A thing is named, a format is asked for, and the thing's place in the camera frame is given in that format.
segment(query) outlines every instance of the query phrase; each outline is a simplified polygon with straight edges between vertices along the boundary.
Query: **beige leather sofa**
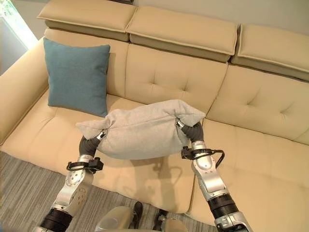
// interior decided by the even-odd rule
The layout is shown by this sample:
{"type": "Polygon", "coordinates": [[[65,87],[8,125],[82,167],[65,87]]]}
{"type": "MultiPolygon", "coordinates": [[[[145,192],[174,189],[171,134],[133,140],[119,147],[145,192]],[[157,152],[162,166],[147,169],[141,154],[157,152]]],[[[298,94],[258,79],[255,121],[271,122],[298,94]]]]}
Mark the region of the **beige leather sofa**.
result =
{"type": "MultiPolygon", "coordinates": [[[[39,18],[59,43],[110,44],[109,112],[169,99],[205,112],[206,144],[225,151],[219,172],[255,232],[309,231],[309,36],[241,25],[237,40],[230,22],[104,0],[51,0],[39,18]]],[[[100,118],[47,101],[41,39],[1,76],[1,150],[66,174],[75,123],[100,118]]],[[[95,186],[213,225],[180,154],[97,156],[95,186]]]]}

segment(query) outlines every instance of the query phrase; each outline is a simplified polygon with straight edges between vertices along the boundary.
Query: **gray carpet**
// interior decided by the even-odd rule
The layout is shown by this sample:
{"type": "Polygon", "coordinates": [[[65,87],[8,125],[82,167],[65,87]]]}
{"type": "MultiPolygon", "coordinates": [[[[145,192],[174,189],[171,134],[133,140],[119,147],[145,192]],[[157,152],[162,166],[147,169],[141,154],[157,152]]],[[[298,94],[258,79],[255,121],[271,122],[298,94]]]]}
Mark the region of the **gray carpet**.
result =
{"type": "MultiPolygon", "coordinates": [[[[30,232],[49,211],[65,177],[59,173],[21,161],[3,152],[1,155],[1,214],[5,232],[30,232]]],[[[97,222],[112,208],[133,207],[135,200],[92,186],[82,211],[72,220],[68,232],[92,232],[97,222]]],[[[143,204],[140,227],[152,229],[158,209],[143,204]]],[[[216,232],[216,228],[186,215],[169,213],[185,223],[189,232],[216,232]]]]}

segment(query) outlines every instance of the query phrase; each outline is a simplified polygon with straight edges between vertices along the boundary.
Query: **teal pillow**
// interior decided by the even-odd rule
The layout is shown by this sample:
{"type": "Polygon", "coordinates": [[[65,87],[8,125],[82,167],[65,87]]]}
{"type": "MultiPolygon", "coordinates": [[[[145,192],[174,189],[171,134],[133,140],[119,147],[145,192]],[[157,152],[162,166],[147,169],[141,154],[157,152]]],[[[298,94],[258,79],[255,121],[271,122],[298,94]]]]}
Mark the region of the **teal pillow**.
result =
{"type": "Polygon", "coordinates": [[[71,47],[44,38],[48,105],[105,117],[109,45],[71,47]]]}

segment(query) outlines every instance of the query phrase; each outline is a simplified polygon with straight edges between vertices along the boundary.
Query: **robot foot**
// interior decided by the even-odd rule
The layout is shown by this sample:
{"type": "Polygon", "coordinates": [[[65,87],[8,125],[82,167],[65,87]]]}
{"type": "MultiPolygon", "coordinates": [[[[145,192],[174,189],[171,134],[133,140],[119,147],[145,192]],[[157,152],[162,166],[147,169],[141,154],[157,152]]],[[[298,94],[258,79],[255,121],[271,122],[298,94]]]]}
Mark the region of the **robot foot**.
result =
{"type": "Polygon", "coordinates": [[[134,216],[133,216],[133,220],[132,220],[130,228],[138,229],[140,225],[140,219],[143,214],[143,205],[141,202],[135,203],[134,208],[133,208],[133,214],[134,216]]]}

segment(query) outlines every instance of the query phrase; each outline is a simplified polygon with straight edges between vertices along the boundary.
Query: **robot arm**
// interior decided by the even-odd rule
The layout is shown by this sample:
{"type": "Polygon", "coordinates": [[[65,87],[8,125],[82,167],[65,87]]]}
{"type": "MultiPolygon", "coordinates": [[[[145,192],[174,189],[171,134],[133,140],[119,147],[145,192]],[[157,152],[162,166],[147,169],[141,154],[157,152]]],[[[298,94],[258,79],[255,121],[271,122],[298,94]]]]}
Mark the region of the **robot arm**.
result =
{"type": "Polygon", "coordinates": [[[106,135],[106,131],[90,140],[82,137],[79,152],[80,156],[75,163],[68,163],[65,184],[56,200],[52,204],[49,213],[45,216],[39,227],[33,232],[64,232],[73,217],[85,203],[87,192],[93,181],[93,174],[103,169],[100,158],[95,156],[100,141],[106,135]]]}
{"type": "Polygon", "coordinates": [[[206,148],[203,128],[199,122],[188,127],[177,120],[176,125],[191,139],[192,148],[184,147],[182,158],[193,160],[192,170],[198,178],[199,187],[215,218],[218,231],[253,232],[216,170],[224,158],[224,152],[206,148]],[[218,152],[222,155],[216,163],[211,155],[218,152]]]}

